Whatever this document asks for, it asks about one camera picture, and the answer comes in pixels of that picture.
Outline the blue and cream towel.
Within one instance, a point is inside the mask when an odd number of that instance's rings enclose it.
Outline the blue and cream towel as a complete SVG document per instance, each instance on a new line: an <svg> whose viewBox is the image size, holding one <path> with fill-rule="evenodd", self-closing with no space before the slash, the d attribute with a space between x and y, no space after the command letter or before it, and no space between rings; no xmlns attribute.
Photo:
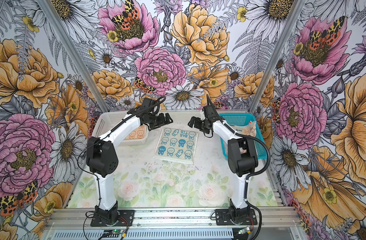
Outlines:
<svg viewBox="0 0 366 240"><path fill-rule="evenodd" d="M193 165L198 132L175 128L162 128L154 158Z"/></svg>

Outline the right aluminium corner post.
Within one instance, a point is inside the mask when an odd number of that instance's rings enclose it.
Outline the right aluminium corner post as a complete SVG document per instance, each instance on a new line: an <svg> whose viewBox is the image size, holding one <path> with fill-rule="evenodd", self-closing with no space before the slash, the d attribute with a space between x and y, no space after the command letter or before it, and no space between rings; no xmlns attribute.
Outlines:
<svg viewBox="0 0 366 240"><path fill-rule="evenodd" d="M281 32L280 36L278 37L277 43L275 48L270 56L268 64L264 70L264 73L261 78L261 82L257 91L252 98L252 102L249 107L249 112L253 113L257 107L257 104L260 102L260 99L264 93L265 88L268 86L269 80L272 76L272 72L274 71L275 64L279 60L281 56L281 52L284 49L285 44L287 43L290 34L292 33L293 29L296 27L296 23L299 19L299 16L302 12L302 9L305 5L306 1L298 0L294 1L293 6L289 12L288 18L284 25L283 31Z"/></svg>

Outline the teal plastic basket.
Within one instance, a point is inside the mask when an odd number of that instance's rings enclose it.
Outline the teal plastic basket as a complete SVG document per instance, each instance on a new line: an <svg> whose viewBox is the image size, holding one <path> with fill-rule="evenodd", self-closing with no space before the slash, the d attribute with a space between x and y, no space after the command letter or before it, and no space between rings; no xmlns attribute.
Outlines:
<svg viewBox="0 0 366 240"><path fill-rule="evenodd" d="M228 125L230 125L238 133L243 135L249 135L265 142L254 115L246 113L223 113L220 114L220 116L223 117L227 121ZM228 147L227 143L222 139L221 139L221 146L223 155L227 160ZM266 159L267 154L265 148L257 141L255 141L255 146L258 159Z"/></svg>

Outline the aluminium corner post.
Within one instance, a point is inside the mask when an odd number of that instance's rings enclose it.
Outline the aluminium corner post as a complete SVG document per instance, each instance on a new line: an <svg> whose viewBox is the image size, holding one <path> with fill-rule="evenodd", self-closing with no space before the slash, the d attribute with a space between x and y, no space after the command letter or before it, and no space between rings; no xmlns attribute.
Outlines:
<svg viewBox="0 0 366 240"><path fill-rule="evenodd" d="M260 102L260 99L264 93L265 88L268 86L269 80L272 76L272 72L274 71L275 64L279 60L281 56L281 52L284 49L285 44L287 43L290 34L292 33L293 29L296 27L296 23L299 19L299 16L302 12L302 9L305 5L306 1L298 0L294 1L293 6L289 12L288 18L284 25L283 31L281 32L280 36L278 37L277 43L275 48L270 56L268 64L264 70L264 73L261 78L261 82L257 91L252 98L252 102L249 107L249 112L253 113L257 107L257 104Z"/></svg>
<svg viewBox="0 0 366 240"><path fill-rule="evenodd" d="M109 112L110 108L105 102L103 96L98 90L97 85L95 84L95 81L93 80L92 76L90 75L90 72L85 65L84 61L82 60L82 57L80 53L78 52L76 46L73 43L72 38L69 35L68 30L66 30L65 25L61 21L59 15L56 12L55 7L53 6L51 1L39 1L38 2L41 10L44 12L45 16L47 17L49 23L51 26L53 26L53 31L56 33L56 35L59 37L59 40L61 41L62 45L65 47L66 51L68 52L69 56L73 60L79 74L86 82L86 85L88 86L89 90L91 91L91 94L95 98L97 104L101 108L103 113Z"/></svg>

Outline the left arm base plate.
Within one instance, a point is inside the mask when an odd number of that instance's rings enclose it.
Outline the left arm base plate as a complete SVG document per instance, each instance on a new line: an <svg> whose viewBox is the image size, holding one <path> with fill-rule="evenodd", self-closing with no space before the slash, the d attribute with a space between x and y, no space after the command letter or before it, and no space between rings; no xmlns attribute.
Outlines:
<svg viewBox="0 0 366 240"><path fill-rule="evenodd" d="M131 227L134 217L134 210L97 209L94 212L91 227Z"/></svg>

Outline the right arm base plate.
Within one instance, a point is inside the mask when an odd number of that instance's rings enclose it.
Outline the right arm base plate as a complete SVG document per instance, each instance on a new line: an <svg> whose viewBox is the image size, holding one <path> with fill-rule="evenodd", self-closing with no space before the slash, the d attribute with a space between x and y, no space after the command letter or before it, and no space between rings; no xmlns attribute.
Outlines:
<svg viewBox="0 0 366 240"><path fill-rule="evenodd" d="M257 217L253 209L216 209L215 221L218 226L257 226Z"/></svg>

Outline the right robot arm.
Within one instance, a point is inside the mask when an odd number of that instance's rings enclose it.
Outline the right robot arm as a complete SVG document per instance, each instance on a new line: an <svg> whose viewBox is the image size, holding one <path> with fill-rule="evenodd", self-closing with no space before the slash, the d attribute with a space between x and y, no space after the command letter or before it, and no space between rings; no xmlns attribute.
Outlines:
<svg viewBox="0 0 366 240"><path fill-rule="evenodd" d="M215 210L218 226L256 225L258 211L248 202L250 175L255 173L258 157L254 138L243 136L221 117L212 102L201 110L201 117L192 117L188 123L206 134L216 134L227 143L227 162L236 175L234 191L227 209Z"/></svg>

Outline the left aluminium corner post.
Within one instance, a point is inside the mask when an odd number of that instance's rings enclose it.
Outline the left aluminium corner post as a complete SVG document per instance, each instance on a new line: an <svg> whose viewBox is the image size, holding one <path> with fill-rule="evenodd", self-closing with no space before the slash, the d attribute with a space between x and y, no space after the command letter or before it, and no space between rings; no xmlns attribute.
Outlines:
<svg viewBox="0 0 366 240"><path fill-rule="evenodd" d="M82 57L80 53L78 52L76 46L73 43L72 38L69 35L68 30L66 30L65 25L61 21L59 15L56 12L55 7L53 6L51 1L39 1L38 2L41 10L44 12L45 16L47 17L49 23L51 26L53 26L53 31L56 33L56 35L59 37L59 40L61 41L62 45L65 47L66 51L68 52L69 56L73 60L79 74L86 82L86 85L88 86L89 90L91 91L91 94L95 98L97 104L101 108L103 113L109 112L110 108L105 102L103 96L98 90L97 85L95 84L95 81L93 80L92 76L90 75L90 72L85 65L84 61L82 60Z"/></svg>

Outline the green circuit board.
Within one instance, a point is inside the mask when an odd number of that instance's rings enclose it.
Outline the green circuit board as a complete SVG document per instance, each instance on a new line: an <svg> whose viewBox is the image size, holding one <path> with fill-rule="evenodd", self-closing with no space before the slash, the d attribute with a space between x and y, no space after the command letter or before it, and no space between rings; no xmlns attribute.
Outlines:
<svg viewBox="0 0 366 240"><path fill-rule="evenodd" d="M105 234L108 234L109 236L112 236L112 237L118 237L119 235L121 235L121 236L126 235L127 230L123 230L123 229L107 230L107 231L105 231Z"/></svg>

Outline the aluminium front rail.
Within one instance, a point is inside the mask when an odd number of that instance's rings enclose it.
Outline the aluminium front rail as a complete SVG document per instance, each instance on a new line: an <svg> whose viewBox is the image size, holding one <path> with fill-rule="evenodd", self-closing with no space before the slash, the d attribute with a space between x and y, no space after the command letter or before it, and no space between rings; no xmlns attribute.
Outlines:
<svg viewBox="0 0 366 240"><path fill-rule="evenodd" d="M218 226L215 210L226 208L137 208L131 227L91 227L92 209L61 209L50 217L43 240L305 240L293 207L261 207L257 226ZM107 230L127 230L112 237Z"/></svg>

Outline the white plastic basket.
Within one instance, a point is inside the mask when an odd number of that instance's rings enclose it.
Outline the white plastic basket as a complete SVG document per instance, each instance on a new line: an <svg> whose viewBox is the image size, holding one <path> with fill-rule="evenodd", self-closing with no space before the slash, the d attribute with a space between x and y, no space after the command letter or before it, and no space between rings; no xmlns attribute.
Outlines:
<svg viewBox="0 0 366 240"><path fill-rule="evenodd" d="M97 120L92 137L111 141L115 147L144 145L149 135L147 129L146 137L142 140L125 140L125 138L141 125L138 117L132 117L122 122L129 115L124 111L103 113Z"/></svg>

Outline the pink and cream towel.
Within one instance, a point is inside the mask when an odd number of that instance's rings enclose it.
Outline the pink and cream towel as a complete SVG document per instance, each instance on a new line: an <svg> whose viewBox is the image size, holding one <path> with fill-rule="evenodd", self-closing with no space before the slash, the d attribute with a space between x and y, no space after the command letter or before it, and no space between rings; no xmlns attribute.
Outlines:
<svg viewBox="0 0 366 240"><path fill-rule="evenodd" d="M249 121L246 126L232 126L236 132L242 135L256 137L256 121Z"/></svg>

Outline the orange patterned towel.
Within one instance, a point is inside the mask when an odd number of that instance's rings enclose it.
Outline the orange patterned towel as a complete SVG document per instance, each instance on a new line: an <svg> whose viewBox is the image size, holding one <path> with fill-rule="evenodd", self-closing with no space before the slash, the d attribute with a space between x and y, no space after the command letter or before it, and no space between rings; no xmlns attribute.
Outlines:
<svg viewBox="0 0 366 240"><path fill-rule="evenodd" d="M140 126L134 131L132 131L125 140L142 140L146 137L147 133L147 127L146 126Z"/></svg>

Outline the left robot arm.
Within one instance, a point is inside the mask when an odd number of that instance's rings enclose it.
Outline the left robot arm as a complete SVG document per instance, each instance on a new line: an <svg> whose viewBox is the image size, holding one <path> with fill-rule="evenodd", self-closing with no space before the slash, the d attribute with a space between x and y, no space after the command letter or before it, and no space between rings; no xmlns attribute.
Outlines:
<svg viewBox="0 0 366 240"><path fill-rule="evenodd" d="M133 108L121 122L99 137L91 137L87 144L86 164L96 176L99 202L91 226L114 226L120 221L118 201L114 194L114 172L119 160L116 147L134 130L145 125L149 131L173 123L169 114L159 113L166 97L145 99L141 106Z"/></svg>

